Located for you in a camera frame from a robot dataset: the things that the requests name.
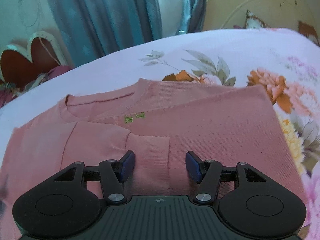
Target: beige curved headboard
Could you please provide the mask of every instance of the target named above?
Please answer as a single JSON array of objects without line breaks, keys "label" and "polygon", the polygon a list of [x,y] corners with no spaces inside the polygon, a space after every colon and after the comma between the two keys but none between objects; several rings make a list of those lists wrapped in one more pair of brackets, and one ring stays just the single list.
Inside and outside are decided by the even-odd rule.
[{"label": "beige curved headboard", "polygon": [[247,9],[273,28],[298,31],[299,21],[320,27],[304,0],[207,0],[203,30],[243,27]]}]

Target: pillow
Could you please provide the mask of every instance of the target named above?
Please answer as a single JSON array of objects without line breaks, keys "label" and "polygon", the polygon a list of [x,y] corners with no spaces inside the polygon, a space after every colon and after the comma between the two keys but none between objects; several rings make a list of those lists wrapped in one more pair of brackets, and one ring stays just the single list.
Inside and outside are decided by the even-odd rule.
[{"label": "pillow", "polygon": [[270,28],[264,21],[258,18],[255,14],[247,10],[245,29],[260,29],[260,28]]},{"label": "pillow", "polygon": [[320,46],[317,32],[313,26],[299,21],[299,33],[314,42],[316,45]]}]

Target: silver screw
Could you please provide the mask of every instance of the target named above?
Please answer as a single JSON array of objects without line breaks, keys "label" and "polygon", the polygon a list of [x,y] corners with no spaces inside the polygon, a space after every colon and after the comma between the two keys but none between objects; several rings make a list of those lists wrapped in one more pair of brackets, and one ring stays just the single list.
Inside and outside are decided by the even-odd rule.
[{"label": "silver screw", "polygon": [[124,196],[122,194],[119,194],[119,193],[113,193],[113,194],[109,195],[108,198],[113,202],[117,202],[117,201],[123,200]]},{"label": "silver screw", "polygon": [[196,195],[196,199],[199,201],[209,201],[211,198],[212,198],[211,195],[207,193],[201,193]]}]

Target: floral bedsheet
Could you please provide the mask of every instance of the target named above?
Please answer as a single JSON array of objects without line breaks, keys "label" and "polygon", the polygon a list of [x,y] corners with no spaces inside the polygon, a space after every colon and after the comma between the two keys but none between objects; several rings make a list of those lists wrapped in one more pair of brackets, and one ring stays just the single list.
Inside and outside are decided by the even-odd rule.
[{"label": "floral bedsheet", "polygon": [[[264,32],[278,31],[286,33],[275,29]],[[163,81],[236,87],[262,85],[274,105],[308,198],[307,218],[299,236],[320,239],[320,62],[310,64],[307,57],[284,54],[277,46],[255,45],[259,46],[260,55],[263,50],[265,59],[248,62],[247,57],[254,50],[238,46],[238,51],[234,51],[234,44],[222,44],[219,48],[202,45],[201,50],[188,45],[170,55],[152,50],[140,61],[149,67],[171,67],[173,73]],[[235,54],[241,55],[237,62]]]}]

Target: gray curtain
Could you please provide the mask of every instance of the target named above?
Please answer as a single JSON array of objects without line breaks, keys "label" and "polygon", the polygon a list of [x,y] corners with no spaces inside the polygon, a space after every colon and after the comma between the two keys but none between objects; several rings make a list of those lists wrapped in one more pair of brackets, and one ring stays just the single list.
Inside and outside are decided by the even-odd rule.
[{"label": "gray curtain", "polygon": [[202,31],[207,0],[184,0],[182,19],[177,34]]},{"label": "gray curtain", "polygon": [[158,0],[48,0],[76,66],[162,37]]}]

